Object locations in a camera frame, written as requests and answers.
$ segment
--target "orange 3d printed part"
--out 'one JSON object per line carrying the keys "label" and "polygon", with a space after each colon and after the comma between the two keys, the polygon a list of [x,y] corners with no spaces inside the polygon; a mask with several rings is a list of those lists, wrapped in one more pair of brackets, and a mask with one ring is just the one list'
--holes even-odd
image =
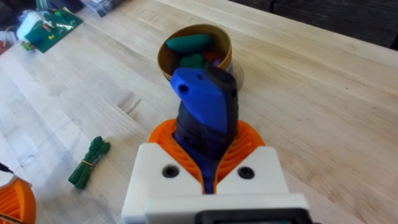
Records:
{"label": "orange 3d printed part", "polygon": [[0,224],[32,224],[35,219],[35,198],[30,184],[0,171]]}

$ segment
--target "green candy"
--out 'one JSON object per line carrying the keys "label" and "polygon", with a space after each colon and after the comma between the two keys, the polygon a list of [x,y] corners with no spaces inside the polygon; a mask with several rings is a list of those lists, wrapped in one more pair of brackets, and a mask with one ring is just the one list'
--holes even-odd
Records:
{"label": "green candy", "polygon": [[166,45],[176,52],[189,54],[207,49],[212,40],[209,34],[195,34],[171,38],[166,41]]}
{"label": "green candy", "polygon": [[181,58],[180,67],[183,68],[203,68],[205,57],[202,54],[193,54]]}

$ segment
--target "screw hole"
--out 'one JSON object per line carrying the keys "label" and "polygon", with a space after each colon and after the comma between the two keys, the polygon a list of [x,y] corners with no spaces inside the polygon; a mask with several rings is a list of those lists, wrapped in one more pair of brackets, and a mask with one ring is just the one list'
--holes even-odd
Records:
{"label": "screw hole", "polygon": [[236,96],[236,89],[234,89],[233,91],[232,91],[232,97],[235,97]]}
{"label": "screw hole", "polygon": [[181,94],[184,94],[184,95],[188,94],[188,92],[189,92],[189,88],[186,85],[180,85],[178,87],[178,90]]}
{"label": "screw hole", "polygon": [[175,165],[167,165],[163,168],[162,174],[166,178],[176,177],[180,173],[180,169]]}
{"label": "screw hole", "polygon": [[250,167],[241,167],[238,169],[238,174],[243,179],[249,180],[254,177],[254,171]]}

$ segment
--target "dark floor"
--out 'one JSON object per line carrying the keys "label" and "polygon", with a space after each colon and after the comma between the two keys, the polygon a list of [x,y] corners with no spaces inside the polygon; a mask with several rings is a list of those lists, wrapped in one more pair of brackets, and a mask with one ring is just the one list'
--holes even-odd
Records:
{"label": "dark floor", "polygon": [[[269,11],[271,0],[230,0]],[[398,0],[276,0],[274,14],[391,47],[398,35]]]}

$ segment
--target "blue plastic piece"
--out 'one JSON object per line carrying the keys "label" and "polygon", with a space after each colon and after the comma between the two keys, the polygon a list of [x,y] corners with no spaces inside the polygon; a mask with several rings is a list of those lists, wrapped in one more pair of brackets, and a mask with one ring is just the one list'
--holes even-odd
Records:
{"label": "blue plastic piece", "polygon": [[[201,124],[221,133],[227,132],[227,111],[223,92],[205,75],[203,69],[178,68],[170,84],[189,113]],[[174,139],[196,162],[202,177],[206,194],[213,193],[213,182],[219,161],[204,156],[188,146],[180,136]]]}
{"label": "blue plastic piece", "polygon": [[200,152],[192,149],[191,147],[186,145],[184,141],[180,139],[176,134],[174,134],[174,139],[198,165],[201,172],[201,176],[203,178],[205,193],[212,194],[213,182],[215,179],[216,170],[219,161],[205,157]]}
{"label": "blue plastic piece", "polygon": [[209,80],[203,69],[177,68],[170,84],[184,106],[201,124],[227,132],[227,111],[223,92]]}

